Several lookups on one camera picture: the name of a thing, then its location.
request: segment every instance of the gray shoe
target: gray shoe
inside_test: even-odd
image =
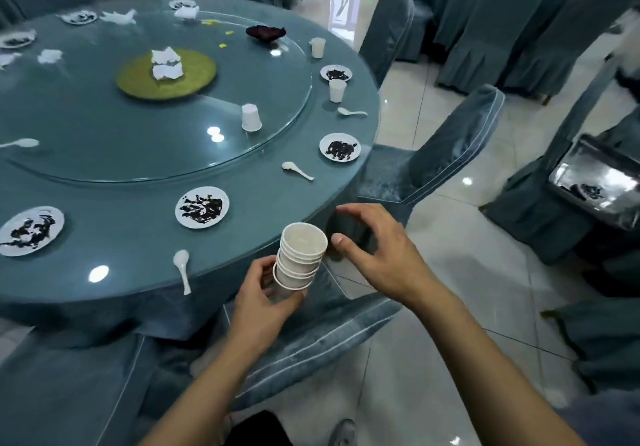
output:
[[[329,446],[356,446],[357,443],[356,423],[351,419],[342,419],[329,437]]]

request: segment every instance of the plate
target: plate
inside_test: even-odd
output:
[[[193,8],[194,6],[197,6],[197,5],[198,4],[194,0],[171,0],[169,2],[169,6],[174,10],[177,10],[178,8],[182,8],[183,6],[188,6],[189,8]]]
[[[175,218],[185,227],[207,228],[220,222],[229,210],[227,194],[217,187],[198,187],[180,197]]]
[[[0,254],[15,257],[36,252],[55,239],[64,224],[65,216],[55,207],[21,212],[0,228]]]
[[[343,72],[344,77],[340,76],[340,74],[338,73],[329,75],[329,72],[331,72],[332,70]],[[337,64],[325,65],[322,69],[320,69],[320,75],[325,81],[330,81],[331,79],[342,79],[343,81],[349,81],[353,77],[353,73],[348,67],[345,67],[343,65],[337,65]]]
[[[98,14],[91,10],[79,10],[70,14],[60,15],[60,18],[71,25],[87,25],[87,23],[98,20]]]
[[[330,160],[347,163],[360,156],[360,142],[346,133],[332,133],[320,141],[320,151]]]
[[[32,44],[35,39],[36,30],[6,33],[0,37],[0,47],[3,49],[19,49]]]
[[[130,96],[149,101],[164,101],[184,97],[202,89],[216,77],[216,63],[199,52],[174,49],[180,55],[184,75],[178,79],[153,76],[151,51],[128,62],[120,71],[116,84]]]

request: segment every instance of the spoon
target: spoon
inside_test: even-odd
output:
[[[298,172],[300,175],[302,175],[303,177],[305,177],[307,180],[309,180],[310,182],[314,181],[315,177],[310,177],[309,175],[307,175],[305,172],[303,172],[302,170],[300,170],[300,168],[298,168],[298,166],[293,163],[292,161],[285,161],[282,164],[282,169],[283,170],[292,170],[293,172]]]
[[[187,261],[189,260],[189,253],[182,249],[175,253],[173,256],[173,264],[180,271],[180,276],[182,276],[182,284],[184,284],[184,296],[191,294],[191,287],[189,286],[189,280],[187,279]]]
[[[32,148],[36,147],[40,144],[38,140],[34,140],[33,138],[22,138],[21,140],[16,140],[11,143],[4,143],[4,145],[0,145],[0,148],[6,148],[13,145],[22,147],[22,148]]]
[[[338,112],[339,112],[341,115],[344,115],[344,116],[353,116],[353,115],[365,115],[365,116],[369,116],[369,115],[368,115],[367,113],[365,113],[364,111],[349,111],[349,110],[346,110],[346,109],[344,109],[344,108],[338,108]]]

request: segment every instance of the person's right hand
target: person's right hand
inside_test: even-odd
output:
[[[337,211],[369,226],[378,240],[378,249],[371,255],[346,235],[334,233],[331,237],[333,246],[355,264],[375,289],[410,307],[427,287],[439,283],[402,224],[383,206],[345,204],[338,206]]]

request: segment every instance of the white tissue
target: white tissue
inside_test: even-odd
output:
[[[129,10],[126,14],[119,14],[117,12],[114,12],[112,14],[109,14],[107,12],[102,12],[104,14],[104,16],[100,17],[100,20],[104,20],[105,22],[113,22],[113,23],[117,23],[118,25],[126,25],[128,23],[135,23],[136,21],[133,20],[133,15],[136,14],[135,10]]]
[[[194,19],[198,16],[200,7],[196,6],[181,6],[173,14],[182,19]]]
[[[178,62],[176,65],[155,65],[154,77],[159,81],[160,79],[177,79],[183,73],[182,62]]]
[[[38,62],[41,64],[55,64],[60,59],[62,59],[60,50],[44,49],[38,56]]]
[[[166,64],[169,62],[180,62],[180,55],[176,54],[171,47],[165,50],[152,50],[151,62],[154,64]]]
[[[11,64],[18,57],[22,57],[20,52],[14,52],[13,54],[0,54],[0,70],[3,70],[5,66]]]

